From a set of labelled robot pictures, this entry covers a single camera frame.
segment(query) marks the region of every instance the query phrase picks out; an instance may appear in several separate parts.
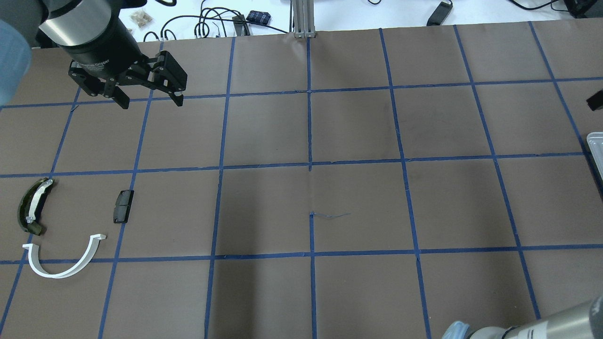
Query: blue plastic object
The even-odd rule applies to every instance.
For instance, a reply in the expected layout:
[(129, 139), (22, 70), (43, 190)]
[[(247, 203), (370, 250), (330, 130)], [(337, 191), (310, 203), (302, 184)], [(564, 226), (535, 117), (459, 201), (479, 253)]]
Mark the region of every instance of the blue plastic object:
[(0, 106), (6, 105), (31, 64), (31, 48), (11, 25), (0, 20)]
[(444, 333), (442, 339), (466, 339), (468, 331), (469, 325), (463, 322), (453, 322), (446, 330), (446, 333)]

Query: blue tape grid line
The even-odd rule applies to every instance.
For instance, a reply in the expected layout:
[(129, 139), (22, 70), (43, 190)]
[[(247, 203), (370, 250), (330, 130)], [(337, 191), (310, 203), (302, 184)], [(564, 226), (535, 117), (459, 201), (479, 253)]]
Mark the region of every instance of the blue tape grid line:
[[(473, 83), (475, 86), (502, 85), (502, 84), (531, 84), (531, 83), (561, 83), (574, 81), (600, 81), (603, 77), (590, 78), (565, 78), (565, 79), (540, 79), (540, 80), (513, 80), (513, 81), (482, 81)], [(471, 86), (471, 83), (441, 83), (441, 84), (414, 84), (414, 85), (395, 85), (394, 89), (409, 89), (409, 88), (432, 88), (432, 87), (455, 87), (455, 86)], [(307, 90), (285, 90), (281, 92), (251, 92), (251, 93), (232, 93), (232, 97), (251, 97), (255, 95), (287, 95), (297, 93), (331, 93), (331, 92), (354, 92), (359, 90), (387, 90), (389, 86), (376, 87), (354, 87), (354, 88), (333, 88), (333, 89), (307, 89)], [(226, 94), (210, 94), (210, 95), (185, 95), (186, 100), (207, 99), (207, 98), (225, 98)], [(131, 99), (132, 102), (147, 101), (146, 98)], [(153, 101), (170, 100), (170, 98), (158, 97), (152, 98)], [(94, 104), (111, 104), (113, 101), (78, 101), (78, 105), (94, 105)], [(43, 103), (43, 104), (17, 104), (0, 106), (0, 109), (15, 109), (27, 107), (49, 107), (49, 106), (69, 106), (72, 103)]]
[[(163, 42), (159, 45), (159, 50), (163, 49)], [(130, 189), (134, 190), (134, 184), (136, 183), (136, 174), (138, 172), (138, 163), (140, 161), (140, 152), (142, 151), (142, 143), (145, 137), (145, 130), (147, 128), (147, 120), (149, 116), (149, 110), (151, 109), (151, 103), (153, 102), (153, 90), (149, 91), (147, 98), (147, 106), (145, 108), (145, 114), (142, 119), (142, 126), (140, 127), (140, 136), (138, 139), (138, 147), (136, 149), (136, 158), (134, 159), (134, 167), (132, 169), (132, 178), (130, 180)], [(121, 224), (119, 228), (119, 236), (117, 245), (115, 247), (115, 255), (113, 257), (113, 265), (111, 266), (111, 274), (109, 276), (109, 285), (107, 286), (107, 295), (105, 296), (105, 302), (103, 305), (103, 314), (101, 316), (101, 323), (98, 328), (98, 339), (101, 339), (105, 330), (105, 322), (107, 320), (107, 313), (109, 311), (109, 302), (111, 300), (111, 292), (113, 290), (113, 282), (115, 281), (115, 272), (117, 270), (117, 264), (119, 262), (119, 253), (121, 251), (121, 244), (124, 239), (125, 223)]]
[(312, 300), (312, 339), (318, 338), (316, 317), (316, 255), (314, 249), (314, 212), (310, 213), (310, 295)]
[(306, 69), (308, 73), (308, 170), (312, 171), (312, 60), (310, 38), (306, 38)]
[[(308, 171), (312, 171), (312, 58), (311, 39), (306, 38), (306, 72), (308, 74)], [(309, 216), (310, 231), (310, 295), (312, 313), (312, 339), (318, 338), (316, 317), (316, 257), (314, 256), (314, 212)]]
[[(567, 118), (568, 118), (570, 124), (572, 125), (574, 133), (576, 133), (576, 137), (578, 138), (578, 142), (580, 143), (582, 152), (586, 155), (589, 153), (589, 150), (586, 147), (586, 144), (584, 143), (582, 136), (580, 135), (578, 126), (576, 125), (576, 122), (573, 119), (572, 112), (569, 110), (569, 107), (567, 106), (565, 98), (563, 98), (563, 94), (561, 93), (561, 89), (559, 88), (558, 82), (562, 81), (562, 80), (557, 80), (555, 78), (555, 75), (553, 74), (553, 70), (551, 68), (551, 64), (549, 63), (549, 60), (546, 58), (545, 50), (542, 48), (542, 44), (540, 43), (540, 40), (538, 39), (538, 34), (536, 34), (536, 30), (534, 29), (534, 25), (532, 24), (531, 21), (528, 22), (528, 24), (529, 24), (530, 30), (532, 31), (532, 35), (534, 36), (534, 40), (536, 40), (536, 45), (538, 45), (538, 49), (540, 50), (542, 59), (545, 62), (546, 69), (549, 71), (549, 75), (551, 76), (551, 81), (553, 82), (553, 86), (555, 86), (555, 90), (557, 91), (559, 100), (561, 100), (561, 104), (563, 105), (563, 109), (565, 110)], [(597, 187), (599, 188), (599, 194), (601, 194), (603, 196), (603, 182), (601, 181), (601, 177), (599, 176), (599, 171), (597, 170), (596, 165), (590, 160), (590, 158), (588, 156), (586, 156), (586, 162), (589, 165), (590, 172), (593, 174), (593, 177), (595, 178), (595, 182), (597, 183)]]
[[(76, 108), (76, 102), (78, 97), (80, 96), (80, 88), (75, 92), (74, 100), (71, 102), (71, 109), (69, 111), (69, 115), (67, 117), (67, 121), (65, 122), (65, 128), (63, 129), (63, 134), (61, 136), (61, 141), (58, 143), (57, 152), (54, 156), (54, 160), (52, 161), (52, 168), (50, 173), (48, 173), (48, 177), (52, 178), (54, 174), (54, 170), (57, 167), (58, 157), (61, 154), (61, 149), (63, 148), (63, 144), (65, 142), (65, 137), (67, 136), (67, 130), (69, 129), (69, 123), (71, 122), (71, 118), (73, 117), (74, 110)], [(27, 243), (31, 243), (33, 239), (33, 234), (29, 234), (27, 238)], [(4, 307), (4, 312), (2, 313), (2, 320), (0, 320), (0, 335), (2, 335), (2, 330), (4, 329), (4, 324), (6, 323), (6, 318), (8, 317), (8, 312), (10, 310), (10, 305), (13, 302), (14, 293), (17, 290), (17, 285), (19, 284), (19, 279), (21, 278), (21, 272), (23, 271), (23, 266), (28, 264), (27, 260), (27, 250), (23, 250), (23, 255), (21, 256), (21, 260), (19, 261), (19, 267), (17, 268), (17, 273), (14, 276), (13, 286), (10, 289), (10, 294), (8, 295), (8, 300), (6, 302), (6, 306)]]
[[(532, 157), (570, 157), (570, 156), (584, 156), (582, 152), (568, 152), (568, 153), (544, 153), (544, 154), (505, 154), (497, 155), (498, 159), (513, 159), (513, 158), (532, 158)], [(483, 156), (451, 156), (451, 157), (417, 157), (417, 158), (406, 158), (405, 162), (418, 162), (418, 161), (449, 161), (449, 160), (479, 160), (479, 159), (493, 159), (492, 155)], [(329, 165), (354, 165), (363, 163), (396, 163), (402, 162), (401, 159), (369, 159), (369, 160), (339, 160), (339, 161), (314, 161), (312, 163), (307, 162), (288, 162), (288, 163), (259, 163), (252, 165), (229, 165), (223, 166), (223, 170), (244, 170), (249, 168), (273, 168), (273, 167), (306, 167), (310, 164), (312, 166), (329, 166)], [(108, 171), (80, 171), (80, 172), (55, 172), (55, 173), (22, 173), (22, 174), (0, 174), (2, 178), (25, 178), (25, 177), (47, 177), (53, 175), (55, 177), (66, 177), (66, 176), (104, 176), (109, 174), (133, 174), (133, 173), (158, 173), (158, 172), (188, 172), (188, 171), (216, 171), (219, 170), (219, 166), (207, 166), (207, 167), (172, 167), (172, 168), (147, 168), (147, 169), (119, 169), (119, 170), (108, 170)]]
[(222, 198), (222, 179), (224, 177), (224, 147), (226, 145), (226, 128), (228, 124), (228, 108), (230, 101), (230, 84), (232, 82), (232, 64), (235, 58), (235, 40), (232, 38), (230, 45), (230, 61), (228, 66), (228, 81), (226, 84), (226, 102), (224, 104), (224, 120), (222, 124), (222, 141), (220, 144), (220, 163), (219, 163), (219, 179), (218, 179), (218, 194), (216, 195), (216, 212), (213, 220), (213, 237), (212, 237), (212, 259), (209, 263), (209, 277), (207, 278), (207, 298), (205, 305), (205, 324), (204, 338), (209, 335), (209, 317), (212, 306), (212, 291), (213, 291), (213, 272), (215, 268), (216, 246), (218, 243), (218, 221), (220, 214), (220, 201)]
[(402, 159), (401, 164), (402, 164), (402, 176), (404, 179), (404, 189), (406, 192), (406, 204), (408, 205), (408, 215), (410, 218), (410, 223), (411, 223), (411, 232), (412, 232), (412, 244), (413, 244), (413, 251), (416, 257), (416, 264), (417, 264), (417, 279), (418, 279), (418, 287), (419, 287), (419, 293), (421, 295), (421, 307), (423, 308), (423, 321), (425, 323), (425, 334), (427, 339), (431, 339), (431, 328), (429, 326), (429, 313), (428, 313), (428, 309), (427, 309), (427, 298), (425, 297), (425, 285), (423, 283), (423, 269), (421, 268), (421, 250), (419, 248), (418, 245), (418, 238), (417, 238), (417, 228), (415, 226), (415, 219), (414, 219), (414, 211), (412, 209), (412, 197), (411, 197), (411, 190), (408, 184), (408, 175), (407, 175), (407, 171), (406, 171), (406, 157), (404, 156), (404, 147), (402, 146), (402, 138), (400, 136), (400, 125), (398, 123), (398, 111), (397, 111), (397, 107), (396, 107), (396, 96), (394, 95), (394, 85), (393, 85), (393, 81), (391, 78), (391, 69), (390, 69), (390, 60), (387, 54), (387, 47), (385, 46), (385, 38), (383, 35), (383, 29), (379, 29), (379, 36), (381, 38), (381, 45), (383, 47), (383, 55), (385, 58), (385, 68), (387, 70), (387, 80), (389, 82), (389, 89), (390, 89), (390, 97), (391, 97), (391, 107), (392, 107), (392, 111), (393, 111), (393, 118), (394, 118), (394, 126), (396, 128), (396, 138), (398, 141), (398, 149), (400, 151), (400, 158)]
[(486, 118), (484, 116), (484, 111), (482, 110), (482, 105), (479, 101), (479, 95), (477, 88), (473, 82), (473, 75), (471, 73), (471, 69), (469, 67), (469, 62), (467, 61), (467, 56), (465, 55), (465, 49), (463, 48), (463, 42), (461, 40), (461, 36), (459, 35), (458, 28), (456, 25), (454, 27), (454, 32), (456, 35), (456, 39), (458, 41), (459, 48), (461, 50), (461, 55), (463, 57), (463, 62), (465, 63), (465, 68), (467, 69), (467, 75), (469, 76), (469, 82), (471, 82), (471, 88), (473, 90), (473, 96), (475, 97), (475, 103), (478, 107), (479, 117), (481, 118), (482, 125), (484, 126), (484, 131), (486, 134), (486, 138), (488, 140), (488, 146), (490, 147), (490, 153), (492, 155), (492, 161), (494, 162), (494, 167), (496, 169), (496, 175), (498, 176), (498, 181), (500, 183), (500, 190), (502, 191), (502, 196), (505, 200), (505, 206), (507, 207), (507, 214), (509, 216), (509, 221), (511, 223), (511, 229), (513, 230), (513, 237), (515, 237), (515, 244), (517, 253), (519, 254), (519, 259), (523, 269), (523, 275), (526, 280), (526, 284), (528, 286), (528, 293), (530, 296), (530, 300), (532, 302), (532, 308), (534, 309), (534, 315), (536, 319), (540, 319), (540, 310), (538, 309), (538, 303), (536, 302), (536, 296), (534, 294), (534, 289), (532, 287), (532, 279), (529, 276), (528, 265), (526, 263), (525, 257), (523, 255), (522, 243), (519, 239), (519, 234), (517, 233), (517, 226), (515, 224), (515, 218), (513, 217), (513, 211), (511, 210), (511, 203), (509, 202), (509, 197), (507, 196), (507, 189), (505, 187), (505, 182), (502, 178), (502, 173), (500, 171), (500, 166), (498, 164), (498, 158), (496, 156), (496, 152), (494, 150), (494, 145), (492, 143), (492, 138), (490, 137), (490, 131), (488, 129), (488, 124), (486, 123)]
[[(536, 245), (522, 246), (524, 252), (530, 251), (555, 251), (555, 250), (601, 250), (603, 244), (566, 244), (566, 245)], [(490, 253), (490, 252), (516, 252), (516, 246), (507, 247), (458, 247), (448, 249), (420, 249), (420, 254), (441, 253)], [(194, 255), (194, 256), (152, 256), (119, 258), (118, 262), (166, 262), (166, 261), (210, 261), (210, 260), (255, 260), (275, 258), (300, 258), (300, 257), (325, 257), (325, 256), (365, 256), (365, 255), (414, 255), (414, 249), (400, 250), (360, 250), (360, 251), (323, 251), (323, 252), (288, 252), (264, 253), (255, 255)], [(77, 259), (43, 259), (41, 264), (74, 264)], [(114, 258), (94, 258), (91, 262), (113, 262)], [(4, 260), (0, 265), (19, 265), (21, 260)]]

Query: black device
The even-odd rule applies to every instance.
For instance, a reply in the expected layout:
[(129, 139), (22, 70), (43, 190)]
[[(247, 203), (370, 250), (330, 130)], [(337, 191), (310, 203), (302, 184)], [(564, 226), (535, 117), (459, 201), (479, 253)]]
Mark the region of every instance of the black device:
[(435, 9), (434, 13), (427, 20), (427, 26), (439, 26), (446, 20), (448, 14), (452, 11), (452, 4), (441, 2)]
[(115, 201), (115, 209), (113, 210), (113, 223), (125, 224), (130, 216), (130, 208), (132, 207), (132, 199), (134, 199), (134, 191), (126, 189), (121, 191)]
[(247, 15), (247, 21), (258, 25), (268, 25), (271, 17), (268, 12), (250, 11)]
[(603, 17), (603, 0), (564, 0), (574, 17)]
[(603, 109), (603, 89), (586, 99), (586, 102), (593, 111)]
[(245, 21), (245, 17), (234, 16), (232, 17), (232, 22), (235, 25), (236, 36), (250, 36), (251, 31), (249, 30), (249, 25), (247, 25), (247, 21)]
[[(141, 4), (132, 1), (130, 6)], [(168, 51), (155, 58), (141, 53), (119, 20), (122, 5), (118, 0), (48, 1), (40, 29), (73, 58), (69, 76), (88, 95), (111, 98), (127, 109), (130, 98), (118, 86), (142, 85), (167, 93), (182, 106), (186, 72)]]

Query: power adapter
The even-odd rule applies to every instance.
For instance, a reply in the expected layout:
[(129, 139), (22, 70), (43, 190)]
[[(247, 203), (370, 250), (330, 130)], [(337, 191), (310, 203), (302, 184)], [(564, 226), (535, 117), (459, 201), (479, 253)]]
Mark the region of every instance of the power adapter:
[(427, 26), (439, 26), (446, 20), (448, 14), (452, 11), (452, 1), (450, 4), (441, 2), (435, 9), (434, 13), (427, 20)]
[(603, 109), (603, 89), (588, 98), (586, 102), (593, 111)]

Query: wire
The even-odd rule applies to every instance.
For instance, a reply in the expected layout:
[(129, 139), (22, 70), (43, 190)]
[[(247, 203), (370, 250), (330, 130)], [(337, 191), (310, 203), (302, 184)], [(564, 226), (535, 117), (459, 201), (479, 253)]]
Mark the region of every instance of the wire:
[(157, 41), (159, 41), (159, 37), (157, 36), (157, 33), (153, 32), (153, 31), (150, 31), (150, 32), (148, 32), (148, 33), (145, 34), (144, 38), (142, 38), (142, 42), (146, 42), (147, 41), (147, 37), (149, 36), (149, 34), (154, 35), (155, 39), (157, 39)]
[(512, 4), (514, 4), (515, 6), (521, 8), (522, 10), (526, 10), (526, 11), (533, 11), (533, 10), (539, 10), (543, 7), (546, 7), (548, 5), (552, 5), (555, 2), (559, 1), (559, 0), (551, 0), (550, 2), (545, 3), (544, 5), (540, 5), (540, 6), (536, 6), (536, 7), (525, 7), (523, 5), (518, 4), (515, 0), (509, 0), (511, 1)]
[[(201, 35), (201, 33), (197, 34), (197, 30), (198, 27), (203, 26), (203, 35)], [(203, 37), (208, 37), (209, 36), (209, 25), (205, 22), (202, 22), (201, 25), (196, 24), (195, 27), (193, 28), (194, 33), (195, 33), (195, 38), (199, 39), (199, 38), (203, 38)]]
[[(224, 19), (222, 18), (222, 14), (226, 13), (226, 11), (222, 12), (222, 13), (218, 13), (218, 11), (216, 10), (216, 8), (205, 8), (207, 10), (207, 14), (209, 14), (209, 12), (214, 12), (216, 13), (216, 15), (212, 16), (212, 18), (216, 18), (218, 17), (219, 20), (222, 22), (222, 29), (224, 30), (224, 36), (226, 37), (226, 26), (224, 25)], [(206, 19), (208, 19), (207, 16), (203, 15), (203, 8), (201, 9), (201, 13), (199, 14), (199, 21), (201, 22), (201, 18), (203, 18), (203, 22), (205, 22)]]
[[(174, 21), (176, 19), (180, 19), (181, 17), (196, 17), (196, 18), (202, 18), (202, 19), (204, 18), (204, 17), (199, 16), (199, 15), (179, 15), (179, 16), (175, 16), (175, 17), (171, 18), (170, 20), (166, 21), (165, 24), (163, 24), (163, 27), (161, 28), (161, 31), (160, 31), (160, 36), (161, 37), (164, 36), (163, 33), (165, 32), (165, 27), (170, 22), (172, 22), (172, 21)], [(237, 23), (241, 23), (241, 24), (250, 24), (250, 25), (255, 25), (255, 26), (270, 28), (272, 30), (279, 31), (281, 33), (288, 33), (287, 31), (283, 31), (280, 28), (272, 27), (272, 26), (269, 26), (269, 25), (262, 25), (262, 24), (258, 24), (258, 23), (255, 23), (255, 22), (250, 22), (250, 21), (247, 21), (247, 20), (245, 20), (245, 21), (234, 21), (234, 20), (231, 20), (231, 19), (217, 19), (215, 17), (205, 17), (205, 19), (207, 19), (207, 20), (216, 20), (216, 21), (222, 20), (222, 21), (227, 21), (227, 22), (237, 22)]]
[(174, 40), (178, 40), (176, 39), (176, 34), (174, 34), (174, 32), (172, 32), (171, 30), (165, 30), (165, 40), (168, 40), (168, 32), (172, 33)]
[(552, 9), (553, 11), (557, 11), (557, 12), (568, 12), (568, 13), (569, 13), (569, 11), (568, 11), (568, 10), (558, 10), (558, 9), (556, 9), (555, 7), (553, 7), (553, 4), (551, 4), (551, 9)]
[(158, 3), (160, 3), (164, 6), (168, 6), (168, 7), (176, 6), (176, 0), (172, 0), (172, 2), (166, 2), (164, 0), (155, 0), (155, 1), (157, 1)]
[(212, 24), (218, 29), (218, 37), (220, 37), (220, 27), (215, 22), (212, 22)]

